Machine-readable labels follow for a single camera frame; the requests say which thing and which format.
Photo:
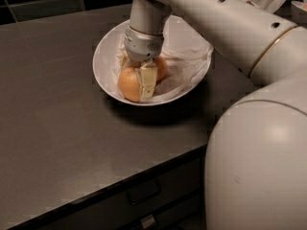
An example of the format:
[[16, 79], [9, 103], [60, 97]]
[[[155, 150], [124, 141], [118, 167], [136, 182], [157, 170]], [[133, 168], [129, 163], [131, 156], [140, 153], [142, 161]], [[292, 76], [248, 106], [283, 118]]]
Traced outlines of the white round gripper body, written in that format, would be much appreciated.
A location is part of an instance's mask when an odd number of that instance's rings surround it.
[[164, 37], [137, 32], [132, 27], [125, 29], [124, 46], [130, 59], [147, 61], [157, 58], [162, 51]]

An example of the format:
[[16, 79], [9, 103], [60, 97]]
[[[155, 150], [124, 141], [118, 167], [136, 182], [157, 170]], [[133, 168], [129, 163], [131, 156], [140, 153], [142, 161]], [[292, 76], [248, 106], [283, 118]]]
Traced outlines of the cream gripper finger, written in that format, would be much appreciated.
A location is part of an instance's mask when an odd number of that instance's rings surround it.
[[139, 68], [140, 65], [141, 63], [139, 61], [134, 61], [129, 57], [123, 57], [121, 61], [122, 68], [128, 68], [128, 67]]
[[137, 70], [140, 84], [140, 99], [147, 100], [154, 94], [157, 80], [157, 66], [154, 61], [145, 61]]

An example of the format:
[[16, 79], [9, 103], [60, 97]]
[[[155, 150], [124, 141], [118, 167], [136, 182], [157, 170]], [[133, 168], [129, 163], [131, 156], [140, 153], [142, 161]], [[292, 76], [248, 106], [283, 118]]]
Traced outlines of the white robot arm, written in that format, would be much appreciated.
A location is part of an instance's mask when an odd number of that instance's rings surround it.
[[206, 229], [307, 230], [307, 30], [240, 0], [133, 0], [131, 58], [160, 53], [170, 12], [258, 87], [210, 135]]

